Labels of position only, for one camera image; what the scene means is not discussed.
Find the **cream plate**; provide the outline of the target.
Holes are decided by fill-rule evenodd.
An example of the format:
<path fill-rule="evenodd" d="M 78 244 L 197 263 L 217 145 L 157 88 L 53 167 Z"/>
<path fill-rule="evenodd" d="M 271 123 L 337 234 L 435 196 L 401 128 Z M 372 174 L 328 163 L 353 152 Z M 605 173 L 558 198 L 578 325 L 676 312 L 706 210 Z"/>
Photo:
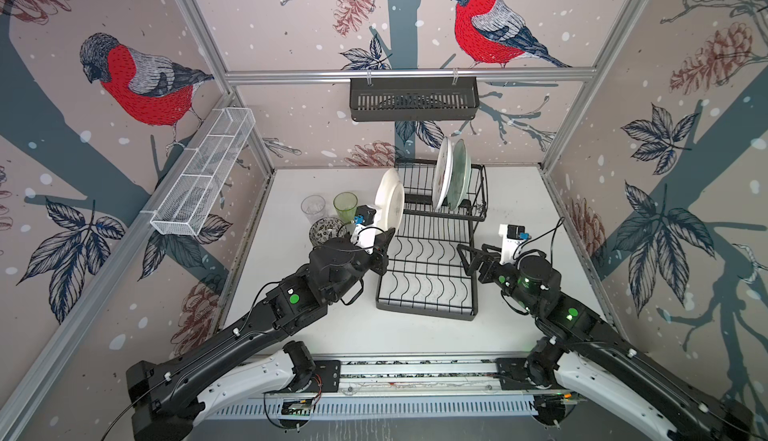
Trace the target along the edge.
<path fill-rule="evenodd" d="M 403 218 L 405 191 L 398 171 L 388 169 L 380 182 L 374 201 L 374 224 L 384 231 L 398 230 Z"/>

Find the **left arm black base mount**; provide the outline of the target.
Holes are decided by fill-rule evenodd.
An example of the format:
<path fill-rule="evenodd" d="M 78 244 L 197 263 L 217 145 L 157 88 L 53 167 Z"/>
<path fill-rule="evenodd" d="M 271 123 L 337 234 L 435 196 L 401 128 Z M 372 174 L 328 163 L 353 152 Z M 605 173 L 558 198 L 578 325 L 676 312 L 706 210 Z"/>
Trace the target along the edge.
<path fill-rule="evenodd" d="M 336 393 L 341 377 L 341 361 L 315 359 L 301 341 L 291 341 L 283 346 L 289 356 L 293 377 L 283 392 Z"/>

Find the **pink floral bowl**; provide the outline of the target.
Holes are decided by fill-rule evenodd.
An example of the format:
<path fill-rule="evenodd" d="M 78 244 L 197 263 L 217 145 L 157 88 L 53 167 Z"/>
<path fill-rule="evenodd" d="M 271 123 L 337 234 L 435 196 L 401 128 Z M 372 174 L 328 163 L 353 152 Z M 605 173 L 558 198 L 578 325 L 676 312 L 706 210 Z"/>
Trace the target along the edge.
<path fill-rule="evenodd" d="M 320 246 L 330 239 L 342 236 L 346 232 L 346 223 L 337 217 L 325 217 L 315 221 L 309 229 L 309 240 L 313 247 Z"/>

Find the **green glass tumbler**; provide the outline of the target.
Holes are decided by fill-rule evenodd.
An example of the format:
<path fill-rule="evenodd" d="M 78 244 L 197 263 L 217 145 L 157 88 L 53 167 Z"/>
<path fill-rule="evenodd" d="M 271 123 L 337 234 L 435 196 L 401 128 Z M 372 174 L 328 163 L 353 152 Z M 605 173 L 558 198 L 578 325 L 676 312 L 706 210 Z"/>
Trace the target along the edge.
<path fill-rule="evenodd" d="M 352 223 L 356 215 L 358 198 L 353 192 L 342 192 L 333 199 L 333 207 L 339 219 L 345 224 Z"/>

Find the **clear plastic cup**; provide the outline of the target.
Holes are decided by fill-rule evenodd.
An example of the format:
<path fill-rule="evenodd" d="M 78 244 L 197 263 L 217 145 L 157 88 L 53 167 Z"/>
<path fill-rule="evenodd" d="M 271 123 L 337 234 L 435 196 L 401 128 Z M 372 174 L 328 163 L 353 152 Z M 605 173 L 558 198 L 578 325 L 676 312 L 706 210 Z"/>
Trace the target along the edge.
<path fill-rule="evenodd" d="M 307 196 L 301 202 L 301 211 L 310 224 L 314 224 L 326 216 L 326 201 L 321 195 Z"/>

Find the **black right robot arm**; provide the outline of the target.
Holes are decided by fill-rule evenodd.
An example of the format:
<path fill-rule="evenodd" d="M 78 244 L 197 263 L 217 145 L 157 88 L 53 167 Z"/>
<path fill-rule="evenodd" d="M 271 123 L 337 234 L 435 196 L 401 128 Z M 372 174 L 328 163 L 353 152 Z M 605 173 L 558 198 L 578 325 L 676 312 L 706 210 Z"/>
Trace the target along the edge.
<path fill-rule="evenodd" d="M 532 254 L 505 263 L 501 249 L 489 245 L 461 245 L 458 254 L 468 275 L 498 286 L 543 334 L 512 380 L 579 394 L 652 440 L 757 439 L 749 408 L 708 395 L 640 352 L 562 291 L 549 259 Z"/>

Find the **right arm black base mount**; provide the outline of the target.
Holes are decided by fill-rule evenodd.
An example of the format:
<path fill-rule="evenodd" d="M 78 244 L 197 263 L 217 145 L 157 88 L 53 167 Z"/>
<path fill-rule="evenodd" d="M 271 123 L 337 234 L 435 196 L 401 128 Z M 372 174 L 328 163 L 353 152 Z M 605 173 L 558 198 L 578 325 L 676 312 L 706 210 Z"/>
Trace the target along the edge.
<path fill-rule="evenodd" d="M 551 339 L 539 339 L 525 355 L 495 359 L 496 375 L 503 390 L 559 388 L 555 372 L 566 351 Z"/>

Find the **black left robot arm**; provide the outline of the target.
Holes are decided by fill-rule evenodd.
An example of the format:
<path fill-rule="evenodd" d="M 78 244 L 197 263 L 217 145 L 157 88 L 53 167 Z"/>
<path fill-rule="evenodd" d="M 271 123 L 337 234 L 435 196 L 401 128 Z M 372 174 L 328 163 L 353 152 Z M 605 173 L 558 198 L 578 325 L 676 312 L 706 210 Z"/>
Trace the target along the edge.
<path fill-rule="evenodd" d="M 296 392 L 316 364 L 293 335 L 324 317 L 368 272 L 383 275 L 400 208 L 361 206 L 352 234 L 314 247 L 306 264 L 267 284 L 250 311 L 200 346 L 127 372 L 137 440 L 183 440 L 208 415 L 256 393 Z"/>

